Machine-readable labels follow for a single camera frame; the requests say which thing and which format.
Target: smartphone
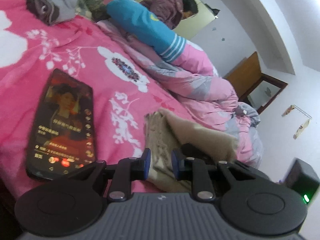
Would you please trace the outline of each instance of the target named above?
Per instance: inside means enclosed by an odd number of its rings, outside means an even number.
[[[27,147],[27,174],[55,179],[96,160],[93,92],[55,69],[40,98]]]

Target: mirror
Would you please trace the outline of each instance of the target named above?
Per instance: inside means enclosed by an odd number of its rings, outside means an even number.
[[[260,80],[240,98],[240,101],[249,104],[261,114],[286,86],[287,83],[262,74]]]

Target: pink comforter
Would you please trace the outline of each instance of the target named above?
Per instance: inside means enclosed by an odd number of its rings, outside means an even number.
[[[206,53],[187,41],[182,54],[172,63],[164,62],[152,47],[138,41],[109,21],[98,25],[164,88],[174,93],[193,119],[210,129],[238,139],[237,159],[254,168],[260,165],[263,146],[256,126],[256,110],[238,97],[229,81],[218,76]]]
[[[93,88],[97,153],[108,164],[141,155],[145,114],[162,106],[192,120],[117,42],[82,17],[48,27],[24,0],[0,0],[0,47],[0,177],[16,198],[39,184],[26,175],[25,148],[54,68]],[[157,189],[136,181],[132,190]]]

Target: green light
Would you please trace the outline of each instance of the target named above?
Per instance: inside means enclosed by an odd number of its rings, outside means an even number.
[[[304,197],[304,199],[305,199],[306,202],[309,202],[309,201],[310,201],[310,199],[308,198],[307,195],[304,195],[303,197]]]

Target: beige towel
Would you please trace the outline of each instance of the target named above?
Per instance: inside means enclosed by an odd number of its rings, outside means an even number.
[[[177,117],[164,108],[147,115],[145,120],[146,147],[151,150],[148,181],[161,190],[190,191],[190,182],[174,178],[171,164],[171,151],[185,143],[191,143],[216,162],[236,158],[237,139],[231,135]]]

